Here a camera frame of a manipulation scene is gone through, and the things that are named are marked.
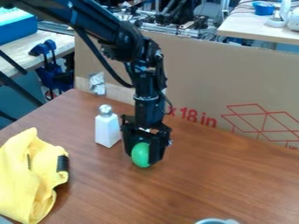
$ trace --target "bottle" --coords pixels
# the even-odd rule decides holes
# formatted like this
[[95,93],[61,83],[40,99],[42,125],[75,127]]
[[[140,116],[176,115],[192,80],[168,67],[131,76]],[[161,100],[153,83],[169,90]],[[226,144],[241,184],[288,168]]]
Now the bottle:
[[99,114],[95,117],[95,142],[111,148],[121,139],[118,116],[112,112],[112,107],[103,104],[99,107]]

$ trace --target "yellow towel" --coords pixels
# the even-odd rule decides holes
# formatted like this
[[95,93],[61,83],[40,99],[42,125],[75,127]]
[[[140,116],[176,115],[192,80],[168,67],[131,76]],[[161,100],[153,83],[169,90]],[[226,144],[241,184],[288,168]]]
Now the yellow towel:
[[67,152],[40,140],[35,128],[10,138],[0,148],[0,214],[22,223],[38,223],[56,200],[53,188],[68,180],[58,169]]

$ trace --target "white salt shaker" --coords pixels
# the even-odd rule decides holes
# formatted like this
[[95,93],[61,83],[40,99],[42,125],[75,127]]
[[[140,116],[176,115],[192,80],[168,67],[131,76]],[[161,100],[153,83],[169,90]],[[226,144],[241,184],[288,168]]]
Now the white salt shaker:
[[121,139],[118,116],[112,112],[112,107],[103,104],[95,117],[95,142],[111,148]]

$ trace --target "wooden table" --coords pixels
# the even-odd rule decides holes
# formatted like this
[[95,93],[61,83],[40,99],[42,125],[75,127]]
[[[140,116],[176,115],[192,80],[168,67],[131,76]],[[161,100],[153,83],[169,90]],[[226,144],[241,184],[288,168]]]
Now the wooden table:
[[220,28],[218,28],[218,35],[299,45],[299,32],[291,31],[289,28],[267,26],[265,22],[269,16],[255,15],[253,9],[241,8],[244,6],[252,6],[252,3],[243,3],[237,6],[237,8],[233,10],[232,15],[228,16]]
[[149,169],[134,166],[122,144],[94,142],[97,107],[128,104],[70,90],[0,130],[0,145],[30,127],[70,154],[70,181],[43,223],[299,223],[299,154],[269,143],[167,117],[174,145]]
[[[28,52],[37,44],[42,44],[51,39],[56,42],[56,58],[61,58],[74,51],[74,37],[58,34],[50,31],[38,31],[28,37],[12,41],[6,45],[1,45],[0,50],[13,58],[21,67],[26,70],[33,70],[44,65],[44,57],[30,56]],[[0,57],[0,71],[9,77],[19,74],[18,70]]]

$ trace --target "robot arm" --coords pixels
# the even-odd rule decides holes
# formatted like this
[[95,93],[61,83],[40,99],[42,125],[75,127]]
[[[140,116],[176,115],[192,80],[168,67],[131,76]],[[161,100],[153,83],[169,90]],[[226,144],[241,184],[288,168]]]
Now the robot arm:
[[[136,89],[136,116],[122,116],[122,136],[127,154],[131,156],[136,145],[146,143],[147,165],[143,163],[141,166],[152,165],[163,158],[165,147],[170,144],[171,129],[163,124],[165,102],[170,102],[163,93],[167,79],[163,55],[156,42],[144,37],[131,23],[118,20],[94,0],[0,0],[0,7],[3,6],[18,7],[40,18],[74,28],[119,83]],[[132,84],[114,71],[89,36],[98,39],[108,58],[124,63]],[[154,131],[156,134],[145,131],[148,129],[157,130]]]

